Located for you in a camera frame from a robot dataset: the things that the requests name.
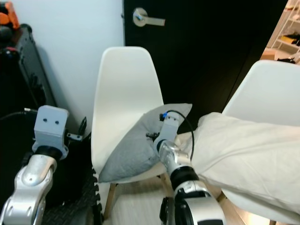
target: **white pillow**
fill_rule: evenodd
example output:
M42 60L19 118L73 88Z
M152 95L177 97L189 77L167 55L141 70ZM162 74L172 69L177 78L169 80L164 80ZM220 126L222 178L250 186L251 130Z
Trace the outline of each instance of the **white pillow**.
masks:
M191 141L181 149L190 151ZM300 127L213 112L199 120L192 164L212 185L300 214Z

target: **wire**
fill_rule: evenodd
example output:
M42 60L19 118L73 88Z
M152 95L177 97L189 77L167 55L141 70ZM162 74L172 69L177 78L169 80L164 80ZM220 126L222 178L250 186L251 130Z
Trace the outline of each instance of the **wire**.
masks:
M194 137L194 131L193 131L192 125L191 125L191 123L188 121L188 119L182 113L180 113L180 112L178 112L176 110L169 110L166 113L169 113L169 112L178 113L180 116L182 116L182 118L187 122L187 124L189 126L189 129L191 130L191 133L192 133L192 153L191 153L190 159L192 161L193 154L194 154L194 147L195 147L195 137Z
M8 115L5 115L3 117L0 118L0 120L6 120L10 117L13 117L13 116L17 116L17 115L24 115L25 114L25 111L21 111L21 112L13 112L13 113L10 113Z
M32 113L32 114L37 114L37 110L34 109L28 109L28 108L24 108L24 111L20 111L20 112L12 112L10 114L7 114L3 117L0 118L0 121L2 120L6 120L9 119L10 117L14 117L14 116L19 116L19 115L26 115L28 113Z

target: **black door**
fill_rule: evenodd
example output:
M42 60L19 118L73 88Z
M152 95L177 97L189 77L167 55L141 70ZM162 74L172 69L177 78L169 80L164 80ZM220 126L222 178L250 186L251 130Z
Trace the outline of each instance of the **black door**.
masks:
M126 46L147 49L164 103L192 103L188 118L222 112L253 63L259 60L286 0L124 0ZM133 22L136 8L164 26Z

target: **silver door lever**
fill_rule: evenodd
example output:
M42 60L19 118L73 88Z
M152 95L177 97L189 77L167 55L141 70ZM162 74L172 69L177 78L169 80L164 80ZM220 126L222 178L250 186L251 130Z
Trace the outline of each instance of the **silver door lever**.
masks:
M143 8L136 8L133 12L133 22L138 27L143 27L146 24L148 25L156 25L156 26L164 26L165 19L158 19L148 17L148 14Z

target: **white chair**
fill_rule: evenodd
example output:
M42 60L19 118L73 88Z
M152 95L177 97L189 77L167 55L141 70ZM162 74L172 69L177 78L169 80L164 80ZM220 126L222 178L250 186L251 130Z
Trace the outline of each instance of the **white chair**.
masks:
M91 136L92 164L100 174L124 135L149 110L163 105L157 74L147 50L113 47L102 56L95 94ZM116 183L128 183L161 175L159 163L147 172ZM108 218L115 184L100 184L104 217Z
M300 66L271 60L256 62L222 114L242 120L300 126ZM269 218L270 224L275 221L300 224L299 214L247 194L222 191L233 204Z

